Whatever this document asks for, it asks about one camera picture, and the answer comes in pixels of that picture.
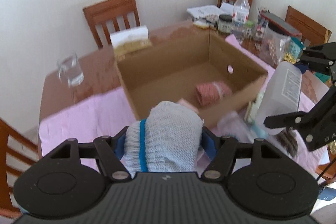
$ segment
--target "black jar lid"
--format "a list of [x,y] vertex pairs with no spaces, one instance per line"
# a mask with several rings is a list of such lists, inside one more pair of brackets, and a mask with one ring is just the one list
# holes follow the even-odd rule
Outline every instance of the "black jar lid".
[[222,20],[222,21],[231,22],[232,21],[232,16],[230,16],[230,15],[220,15],[219,19]]

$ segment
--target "cardboard box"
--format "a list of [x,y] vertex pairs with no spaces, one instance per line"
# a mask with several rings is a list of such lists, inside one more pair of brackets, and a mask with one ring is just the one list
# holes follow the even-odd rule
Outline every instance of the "cardboard box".
[[[233,73],[227,70],[231,65]],[[241,110],[254,100],[267,71],[223,38],[204,32],[148,48],[117,61],[117,71],[135,117],[148,117],[161,101],[184,98],[199,109],[207,127],[217,124],[227,112]],[[224,80],[233,95],[201,108],[196,85]]]

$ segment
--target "glass cup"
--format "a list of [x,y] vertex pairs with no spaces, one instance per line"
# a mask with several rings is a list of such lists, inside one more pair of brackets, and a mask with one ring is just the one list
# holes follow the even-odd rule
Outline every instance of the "glass cup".
[[68,86],[77,86],[84,80],[84,74],[78,62],[77,54],[72,54],[64,60],[57,61],[58,77]]

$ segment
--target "blue band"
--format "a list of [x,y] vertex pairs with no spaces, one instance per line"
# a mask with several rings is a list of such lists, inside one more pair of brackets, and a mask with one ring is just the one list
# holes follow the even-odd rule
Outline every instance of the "blue band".
[[140,122],[139,162],[140,162],[141,172],[148,172],[147,163],[146,163],[145,123],[146,123],[146,119],[143,119]]

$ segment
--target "white plastic bottle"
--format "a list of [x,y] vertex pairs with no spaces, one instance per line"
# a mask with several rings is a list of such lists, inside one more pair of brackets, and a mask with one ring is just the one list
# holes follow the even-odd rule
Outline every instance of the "white plastic bottle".
[[280,133],[283,128],[267,128],[264,120],[268,116],[298,111],[301,82],[301,71],[291,63],[281,62],[266,87],[255,118],[256,125],[269,135]]
[[233,8],[232,27],[231,33],[233,33],[238,40],[239,44],[242,44],[245,33],[245,24],[249,18],[250,5],[247,0],[237,0]]

